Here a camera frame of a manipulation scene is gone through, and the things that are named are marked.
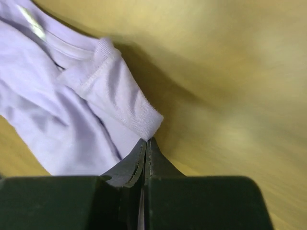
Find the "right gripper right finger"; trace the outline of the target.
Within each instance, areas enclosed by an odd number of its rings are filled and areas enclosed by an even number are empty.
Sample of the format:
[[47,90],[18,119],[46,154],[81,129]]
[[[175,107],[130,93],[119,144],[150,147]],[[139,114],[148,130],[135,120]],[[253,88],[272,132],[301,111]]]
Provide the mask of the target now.
[[148,141],[144,165],[147,230],[271,230],[259,186],[245,176],[185,176]]

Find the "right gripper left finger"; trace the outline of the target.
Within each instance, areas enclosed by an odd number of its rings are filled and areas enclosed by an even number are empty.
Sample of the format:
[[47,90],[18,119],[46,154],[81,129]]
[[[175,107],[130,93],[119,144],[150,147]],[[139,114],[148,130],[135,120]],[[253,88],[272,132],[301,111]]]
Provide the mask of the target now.
[[0,181],[3,230],[135,230],[146,142],[100,176],[10,177]]

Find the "purple t shirt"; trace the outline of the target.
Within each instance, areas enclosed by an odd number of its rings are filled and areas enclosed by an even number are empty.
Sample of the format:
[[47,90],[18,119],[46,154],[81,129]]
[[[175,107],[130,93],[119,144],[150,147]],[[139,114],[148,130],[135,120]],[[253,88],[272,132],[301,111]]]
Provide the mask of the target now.
[[101,175],[163,120],[109,38],[29,0],[0,3],[0,114],[51,175]]

